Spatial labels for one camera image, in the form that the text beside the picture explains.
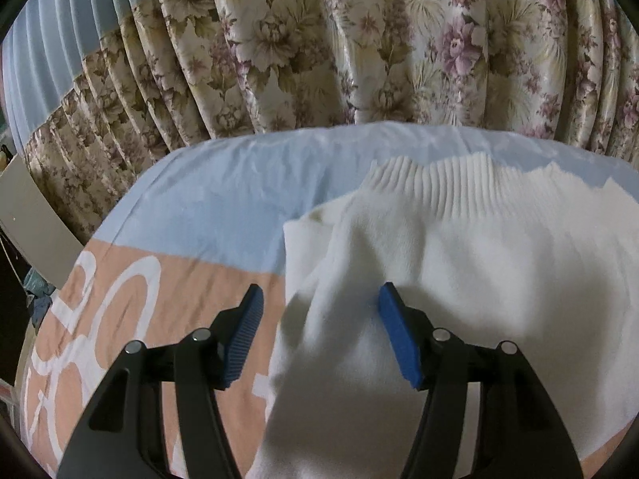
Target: blue gripper pad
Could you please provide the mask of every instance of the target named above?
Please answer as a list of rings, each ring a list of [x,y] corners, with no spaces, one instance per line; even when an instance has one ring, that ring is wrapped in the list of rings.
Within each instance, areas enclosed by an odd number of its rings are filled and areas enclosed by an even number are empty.
[[[400,304],[398,298],[397,291],[391,283],[382,286],[377,299],[379,316],[391,339],[402,376],[417,389],[424,380],[420,350],[403,315],[402,310],[407,307]]]
[[[264,313],[264,294],[262,288],[251,285],[239,306],[240,319],[237,321],[229,340],[224,344],[224,375],[222,382],[225,387],[231,385],[242,374],[248,350],[258,331],[262,314]]]

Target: curtain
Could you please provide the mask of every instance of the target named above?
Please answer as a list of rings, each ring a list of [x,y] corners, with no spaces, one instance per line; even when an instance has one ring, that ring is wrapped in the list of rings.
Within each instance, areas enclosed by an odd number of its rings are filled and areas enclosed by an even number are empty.
[[[452,124],[639,166],[639,36],[614,0],[55,1],[59,38],[40,0],[5,40],[4,89],[34,180],[81,241],[169,152],[237,135]]]

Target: white sweater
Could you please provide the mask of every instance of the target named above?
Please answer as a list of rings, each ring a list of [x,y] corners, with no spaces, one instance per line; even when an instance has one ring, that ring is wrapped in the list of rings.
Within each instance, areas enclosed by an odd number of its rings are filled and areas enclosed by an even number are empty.
[[[376,311],[386,281],[469,344],[515,341],[586,457],[639,410],[638,227],[615,182],[591,188],[554,164],[372,169],[284,227],[288,305],[248,476],[399,477],[426,393],[401,377]]]

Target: ribbed blue pad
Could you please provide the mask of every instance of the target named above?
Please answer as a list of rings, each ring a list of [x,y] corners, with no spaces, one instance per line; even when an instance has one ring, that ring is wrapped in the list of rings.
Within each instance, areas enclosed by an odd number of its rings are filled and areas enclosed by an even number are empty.
[[[400,309],[401,306],[397,304],[386,285],[379,289],[377,305],[381,321],[389,334],[389,339],[391,339],[395,359],[397,359],[402,376],[414,388],[417,388],[424,380],[419,348],[406,325]]]
[[[242,374],[242,368],[248,355],[248,350],[258,331],[262,313],[264,312],[264,294],[257,289],[250,303],[242,313],[237,329],[231,335],[231,340],[224,348],[224,381],[225,387],[231,385]]]

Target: silver pin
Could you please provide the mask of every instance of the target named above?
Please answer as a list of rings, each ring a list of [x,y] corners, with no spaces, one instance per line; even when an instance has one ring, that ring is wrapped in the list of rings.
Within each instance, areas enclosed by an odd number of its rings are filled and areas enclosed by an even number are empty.
[[[446,342],[450,339],[450,332],[448,331],[448,329],[437,328],[435,331],[433,331],[433,338],[437,342]]]
[[[142,342],[139,340],[132,340],[125,347],[124,350],[129,354],[135,354],[142,349]]]
[[[501,345],[502,351],[506,354],[516,354],[519,351],[517,348],[517,344],[511,342],[510,340],[506,340],[506,342],[502,342]]]
[[[202,342],[211,336],[211,331],[208,328],[197,328],[191,337],[196,342]]]

